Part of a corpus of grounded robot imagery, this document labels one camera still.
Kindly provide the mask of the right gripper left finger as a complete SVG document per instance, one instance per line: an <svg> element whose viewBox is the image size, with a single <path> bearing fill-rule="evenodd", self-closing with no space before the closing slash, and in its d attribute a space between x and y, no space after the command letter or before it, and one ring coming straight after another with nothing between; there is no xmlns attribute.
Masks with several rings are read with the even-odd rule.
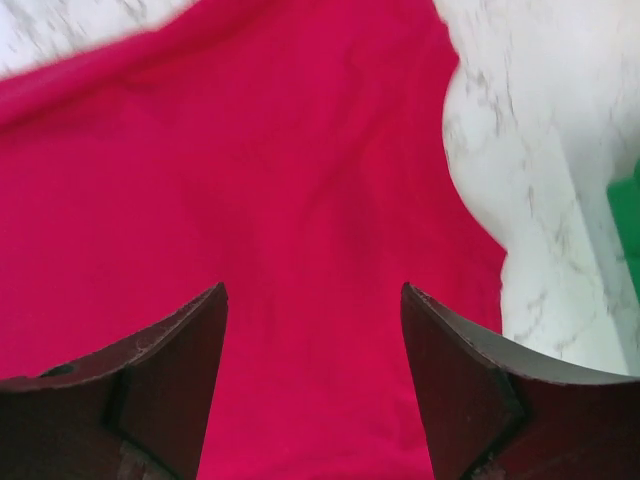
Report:
<svg viewBox="0 0 640 480"><path fill-rule="evenodd" d="M2 478L196 478L227 314L217 284L99 351L3 380Z"/></svg>

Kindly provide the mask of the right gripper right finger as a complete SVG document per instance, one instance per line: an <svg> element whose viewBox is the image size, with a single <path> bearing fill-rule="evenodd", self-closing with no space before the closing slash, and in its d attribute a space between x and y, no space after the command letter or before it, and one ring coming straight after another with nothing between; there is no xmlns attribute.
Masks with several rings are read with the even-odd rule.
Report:
<svg viewBox="0 0 640 480"><path fill-rule="evenodd" d="M401 323L438 479L635 479L639 381L561 361L412 285Z"/></svg>

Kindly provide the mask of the red t shirt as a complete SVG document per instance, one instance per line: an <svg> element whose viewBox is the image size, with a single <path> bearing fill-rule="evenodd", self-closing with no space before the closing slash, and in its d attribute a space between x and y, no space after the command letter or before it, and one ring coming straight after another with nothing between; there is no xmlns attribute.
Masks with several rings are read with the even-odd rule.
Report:
<svg viewBox="0 0 640 480"><path fill-rule="evenodd" d="M1 373L216 284L204 479L429 479L412 283L498 329L504 252L449 177L429 1L201 1L1 84Z"/></svg>

